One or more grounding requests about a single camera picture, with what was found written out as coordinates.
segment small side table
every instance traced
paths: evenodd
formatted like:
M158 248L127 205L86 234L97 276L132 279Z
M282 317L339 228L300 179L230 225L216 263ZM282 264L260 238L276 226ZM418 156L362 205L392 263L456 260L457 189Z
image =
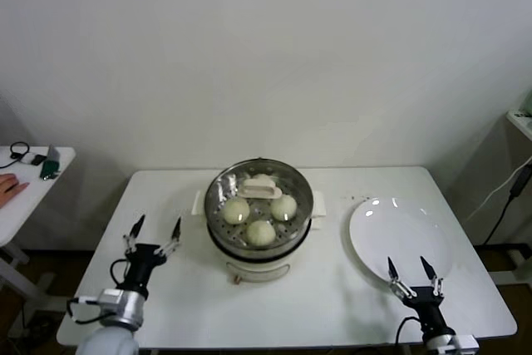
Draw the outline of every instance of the small side table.
M60 171L64 172L74 160L76 152L71 147L57 147L57 150L60 155ZM31 148L31 152L43 155L47 151L48 147ZM0 165L8 164L11 161L10 155L8 146L0 146ZM27 299L25 305L27 320L30 320L37 310L65 312L67 304L66 297L52 297L46 294L46 290L55 277L54 274L43 274L38 283L33 284L16 270L18 264L26 264L29 258L11 240L60 177L54 180L42 180L39 178L40 172L41 166L21 163L0 170L0 174L17 175L22 183L30 182L22 193L0 209L0 247L12 257L10 264L0 259L0 279ZM22 331L22 314L20 313L9 330L8 336L20 337Z

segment white table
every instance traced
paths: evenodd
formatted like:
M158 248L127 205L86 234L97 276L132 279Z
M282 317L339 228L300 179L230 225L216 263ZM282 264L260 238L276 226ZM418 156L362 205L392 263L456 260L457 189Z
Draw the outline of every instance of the white table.
M302 169L325 199L327 217L312 230L297 264L279 280L230 282L208 236L204 217L191 216L197 190L216 170L154 170L133 175L76 295L97 295L114 284L110 263L124 252L122 235L146 213L139 242L163 244L183 215L182 245L155 269L148 285L145 321L136 333L142 348L331 347L393 343L399 322L412 315L388 290L362 272L348 241L354 208L372 196L416 199L443 215L453 243L454 267L444 282L441 305L459 334L477 338L511 335L516 323L451 209L427 170L407 168ZM94 316L77 308L81 317ZM97 324L79 326L65 317L57 333L77 345ZM401 341L421 341L407 324Z
M71 147L57 147L60 155L60 171L64 171L76 156ZM45 155L48 147L32 147L31 152ZM6 165L12 160L9 146L0 146L0 165ZM21 183L30 182L30 185L19 195L0 209L0 247L10 254L13 261L8 264L0 259L0 278L12 286L29 303L26 306L28 320L38 309L64 311L64 298L50 297L45 294L46 289L53 280L53 274L43 274L37 285L22 276L17 270L19 262L27 263L29 258L14 243L12 238L26 222L27 218L39 205L48 191L55 185L61 176L52 180L39 178L41 166L16 163L6 169L0 170L0 174L15 174ZM9 331L9 337L18 337L22 332L22 316L19 316Z

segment person's hand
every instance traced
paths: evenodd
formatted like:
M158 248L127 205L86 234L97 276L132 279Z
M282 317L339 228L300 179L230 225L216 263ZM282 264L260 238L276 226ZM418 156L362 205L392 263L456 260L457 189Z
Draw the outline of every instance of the person's hand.
M2 208L10 199L27 188L29 183L18 183L14 174L0 175L0 208Z

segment cable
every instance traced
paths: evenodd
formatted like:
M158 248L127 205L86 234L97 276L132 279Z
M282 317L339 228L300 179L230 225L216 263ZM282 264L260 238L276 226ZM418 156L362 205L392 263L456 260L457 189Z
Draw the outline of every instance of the cable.
M495 224L495 226L491 230L490 235L488 236L488 238L486 240L484 240L484 243L482 243L482 245L488 244L488 241L490 241L491 236L493 236L493 233L495 233L495 231L497 230L497 228L500 225L500 222L502 222L502 219L505 217L506 210L508 209L508 206L514 200L514 198L515 197L513 195L510 195L510 197L508 197L508 200L506 201L505 207L502 209L502 212L500 213L499 220L497 220L497 223Z
M108 313L103 313L103 314L101 314L99 316L96 316L95 318L86 319L86 320L78 320L78 319L76 319L74 317L74 313L72 312L72 304L73 303L79 303L79 302L80 302L80 297L71 298L68 301L66 301L66 312L68 313L70 318L74 321L74 323L77 323L77 324L89 324L89 323L98 322L99 320L102 320L102 319L105 319L105 318L109 318L110 316L115 316L116 315L115 312L108 312ZM81 302L82 303L86 303L88 305L97 305L98 304L97 301L86 300L86 299L83 299Z
M26 304L25 303L22 304L22 327L26 329L27 326L26 326L26 314L24 313L24 305Z
M484 199L484 201L482 201L482 203L481 203L478 207L476 207L476 209L475 209L473 212L471 212L471 214L465 219L465 221L467 222L467 221L469 221L471 218L473 218L473 216L475 216L475 214L476 214L477 212L479 212L480 209L481 209L481 208L482 208L482 207L483 207L483 206L484 206L484 205L490 200L490 198L491 198L492 195L494 195L494 194L495 194L496 192L498 192L500 189L502 189L503 187L505 187L505 186L508 184L508 182L510 182L510 181L514 178L515 174L516 174L517 172L519 172L521 169L525 168L525 167L526 167L531 161L532 161L532 156L531 156L527 161L525 161L525 162L524 162L519 168L517 168L516 170L514 170L514 172L512 172L512 174L510 175L510 177L509 177L507 180L505 180L500 186L498 186L495 190L493 190L491 193L489 193L489 194L487 195L487 197Z
M401 330L402 330L402 327L405 325L406 322L408 322L409 320L416 320L418 323L421 323L421 321L416 318L415 316L409 316L407 318L404 318L402 319L402 322L401 324L399 325L399 328L397 329L397 333L396 333L396 343L395 345L393 346L394 347L394 352L397 353L397 351L399 350L399 336L401 335Z
M115 268L115 265L119 264L120 262L127 262L127 259L125 259L125 258L117 259L109 267L109 273L111 274L111 279L113 279L113 282L115 282L116 285L119 285L120 283L118 282L118 280L116 280L114 268Z
M0 170L3 170L5 168L8 168L9 166L13 165L13 164L16 164L18 161L20 161L22 158L24 158L24 156L30 152L30 145L28 143L26 143L25 141L15 141L14 143L12 143L10 146L9 146L9 151L11 151L11 154L15 154L15 151L13 150L13 147L15 145L24 145L26 146L26 149L25 151L21 154L21 155L18 155L17 158L15 159L15 161L12 161L10 162L9 164L6 164L6 165L1 165L0 166Z

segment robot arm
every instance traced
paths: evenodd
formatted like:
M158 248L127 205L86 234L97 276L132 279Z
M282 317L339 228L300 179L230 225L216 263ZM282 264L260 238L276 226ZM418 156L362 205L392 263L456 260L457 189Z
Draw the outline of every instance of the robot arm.
M399 279L395 265L388 258L390 289L404 305L417 312L423 332L423 343L430 354L475 355L479 350L475 338L471 335L457 336L455 331L447 326L441 314L440 304L444 298L443 279L436 276L432 266L423 257L421 263L431 285L410 288Z
M96 297L80 296L68 301L66 310L72 320L78 324L100 322L104 328L96 330L77 349L76 355L116 354L134 355L139 345L133 337L143 323L144 302L148 299L148 281L151 272L166 262L175 251L180 240L181 218L172 232L170 242L164 246L156 244L137 244L135 242L144 223L145 216L133 225L129 235L125 235L126 260L129 262L124 281L116 288L105 288ZM73 303L84 303L100 307L96 318L79 320L72 312Z

